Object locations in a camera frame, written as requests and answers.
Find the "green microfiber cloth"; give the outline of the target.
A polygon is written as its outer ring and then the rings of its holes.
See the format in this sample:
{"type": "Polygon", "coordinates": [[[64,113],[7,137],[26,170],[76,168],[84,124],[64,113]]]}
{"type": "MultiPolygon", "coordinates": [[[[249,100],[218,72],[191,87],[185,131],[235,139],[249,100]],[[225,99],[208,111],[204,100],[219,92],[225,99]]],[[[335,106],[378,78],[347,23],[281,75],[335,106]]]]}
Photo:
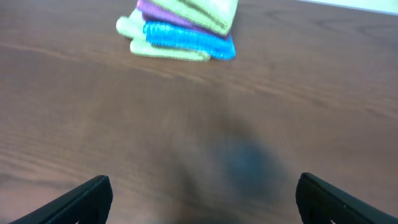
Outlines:
{"type": "Polygon", "coordinates": [[[226,36],[231,30],[238,7],[238,0],[151,0],[198,26],[226,36]]]}

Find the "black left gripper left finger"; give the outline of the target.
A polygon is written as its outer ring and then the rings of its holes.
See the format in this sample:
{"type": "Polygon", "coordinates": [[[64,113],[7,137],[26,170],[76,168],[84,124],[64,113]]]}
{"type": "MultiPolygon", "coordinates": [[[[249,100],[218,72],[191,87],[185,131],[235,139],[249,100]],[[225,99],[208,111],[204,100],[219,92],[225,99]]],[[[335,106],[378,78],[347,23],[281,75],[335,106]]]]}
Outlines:
{"type": "Polygon", "coordinates": [[[109,177],[98,175],[10,224],[105,224],[112,201],[109,177]]]}

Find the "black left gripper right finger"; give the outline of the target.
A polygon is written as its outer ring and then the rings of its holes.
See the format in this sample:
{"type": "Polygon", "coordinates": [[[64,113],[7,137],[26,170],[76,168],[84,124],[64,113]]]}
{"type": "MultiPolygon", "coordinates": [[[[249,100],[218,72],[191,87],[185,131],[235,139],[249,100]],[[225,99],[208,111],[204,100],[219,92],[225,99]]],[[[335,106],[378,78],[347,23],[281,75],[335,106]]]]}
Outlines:
{"type": "Polygon", "coordinates": [[[397,224],[396,217],[309,172],[301,174],[295,199],[304,224],[397,224]]]}

